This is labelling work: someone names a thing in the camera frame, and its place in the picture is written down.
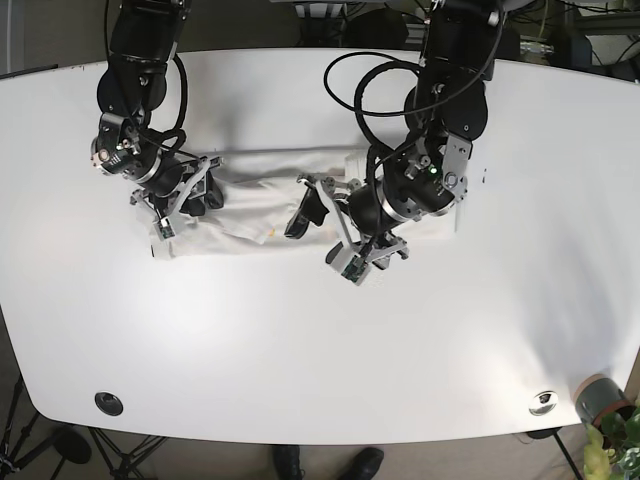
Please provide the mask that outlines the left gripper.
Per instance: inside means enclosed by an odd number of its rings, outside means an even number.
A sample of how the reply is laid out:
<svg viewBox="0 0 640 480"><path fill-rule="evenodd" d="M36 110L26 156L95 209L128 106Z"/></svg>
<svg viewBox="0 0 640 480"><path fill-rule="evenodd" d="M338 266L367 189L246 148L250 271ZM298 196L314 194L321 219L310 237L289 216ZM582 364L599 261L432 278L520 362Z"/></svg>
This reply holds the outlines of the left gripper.
<svg viewBox="0 0 640 480"><path fill-rule="evenodd" d="M329 220L339 241L325 263L342 278L361 285L373 268L385 270L394 254L409 256L407 242L393 230L424 216L443 216L468 194L469 140L438 141L433 151L404 145L396 151L371 146L365 182L339 181L328 175L300 174L306 187L284 235L301 239L310 224ZM353 226L363 234L356 240Z"/></svg>

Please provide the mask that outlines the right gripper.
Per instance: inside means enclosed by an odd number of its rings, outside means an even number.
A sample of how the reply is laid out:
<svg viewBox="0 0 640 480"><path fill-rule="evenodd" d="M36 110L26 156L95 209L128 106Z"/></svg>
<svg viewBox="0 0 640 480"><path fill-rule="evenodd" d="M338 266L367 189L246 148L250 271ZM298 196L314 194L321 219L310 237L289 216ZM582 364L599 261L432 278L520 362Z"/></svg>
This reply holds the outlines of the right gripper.
<svg viewBox="0 0 640 480"><path fill-rule="evenodd" d="M221 164L220 157L180 161L176 152L147 141L122 140L115 146L115 173L137 186L130 204L151 218L161 241L174 238L187 216L224 207L224 194L213 177Z"/></svg>

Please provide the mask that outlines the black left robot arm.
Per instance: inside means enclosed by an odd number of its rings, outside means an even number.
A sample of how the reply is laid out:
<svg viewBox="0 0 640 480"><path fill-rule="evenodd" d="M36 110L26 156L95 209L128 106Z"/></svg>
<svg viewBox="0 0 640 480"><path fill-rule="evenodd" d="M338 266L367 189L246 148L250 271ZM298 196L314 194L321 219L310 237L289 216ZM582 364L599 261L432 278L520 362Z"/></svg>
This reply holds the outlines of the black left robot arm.
<svg viewBox="0 0 640 480"><path fill-rule="evenodd" d="M393 255L408 258L407 242L395 229L444 216L468 194L467 167L488 122L486 84L506 17L504 1L432 2L419 60L384 55L359 81L347 107L369 143L364 180L300 175L306 192L287 224L287 238L299 239L310 225L331 221L339 241L325 262L355 285L373 268L386 269ZM396 147L373 133L367 120L379 114L363 106L370 83L393 70L416 77L403 108L387 114L403 118L408 128Z"/></svg>

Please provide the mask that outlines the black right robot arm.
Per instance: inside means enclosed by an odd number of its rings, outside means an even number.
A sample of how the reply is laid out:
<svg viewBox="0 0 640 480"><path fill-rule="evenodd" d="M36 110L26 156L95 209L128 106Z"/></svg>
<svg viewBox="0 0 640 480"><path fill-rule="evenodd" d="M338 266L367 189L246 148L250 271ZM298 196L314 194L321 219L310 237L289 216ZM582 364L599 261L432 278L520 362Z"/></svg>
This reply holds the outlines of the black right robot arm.
<svg viewBox="0 0 640 480"><path fill-rule="evenodd" d="M189 87L176 49L190 11L188 1L124 1L114 28L103 31L107 70L97 86L91 163L136 184L130 202L150 213L162 241L176 236L180 222L224 205L212 174L221 158L184 149ZM178 70L179 109L174 125L159 131L150 124L167 93L169 65Z"/></svg>

